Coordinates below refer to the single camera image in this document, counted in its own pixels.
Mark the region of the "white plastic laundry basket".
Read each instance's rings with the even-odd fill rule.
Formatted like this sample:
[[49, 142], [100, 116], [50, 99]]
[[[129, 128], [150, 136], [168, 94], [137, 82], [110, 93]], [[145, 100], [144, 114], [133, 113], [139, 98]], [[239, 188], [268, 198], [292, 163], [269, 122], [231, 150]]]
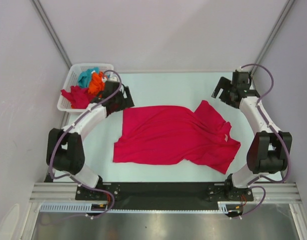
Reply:
[[[66, 80], [64, 82], [62, 90], [66, 90], [67, 92], [71, 91], [71, 86], [78, 86], [78, 77], [81, 72], [98, 67], [100, 72], [105, 72], [107, 70], [113, 70], [114, 66], [109, 63], [77, 63], [71, 66], [69, 72], [67, 74]], [[60, 111], [68, 112], [68, 113], [82, 113], [85, 109], [73, 109], [71, 108], [70, 102], [65, 99], [61, 92], [60, 97], [57, 103], [57, 108]]]

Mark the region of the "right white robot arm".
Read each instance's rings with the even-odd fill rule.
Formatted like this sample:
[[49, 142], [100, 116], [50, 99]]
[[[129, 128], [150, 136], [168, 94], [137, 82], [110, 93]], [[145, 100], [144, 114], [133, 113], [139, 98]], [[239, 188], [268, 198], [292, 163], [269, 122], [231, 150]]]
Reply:
[[234, 71], [232, 79], [221, 77], [212, 93], [223, 103], [239, 109], [246, 117], [254, 138], [246, 154], [246, 164], [224, 181], [221, 191], [229, 201], [239, 201], [243, 195], [251, 194], [251, 186], [270, 174], [288, 169], [292, 135], [283, 132], [266, 112], [262, 97], [251, 89], [252, 76], [249, 72]]

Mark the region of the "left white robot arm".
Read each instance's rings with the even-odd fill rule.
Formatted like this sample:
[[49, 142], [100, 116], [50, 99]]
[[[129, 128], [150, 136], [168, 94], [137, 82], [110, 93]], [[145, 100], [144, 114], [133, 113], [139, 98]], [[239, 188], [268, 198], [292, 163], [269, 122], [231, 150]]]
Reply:
[[128, 86], [109, 80], [104, 90], [96, 95], [87, 108], [71, 124], [53, 128], [48, 134], [46, 164], [53, 179], [53, 170], [64, 173], [78, 184], [87, 186], [86, 193], [93, 200], [104, 194], [103, 179], [86, 164], [83, 141], [110, 114], [134, 107]]

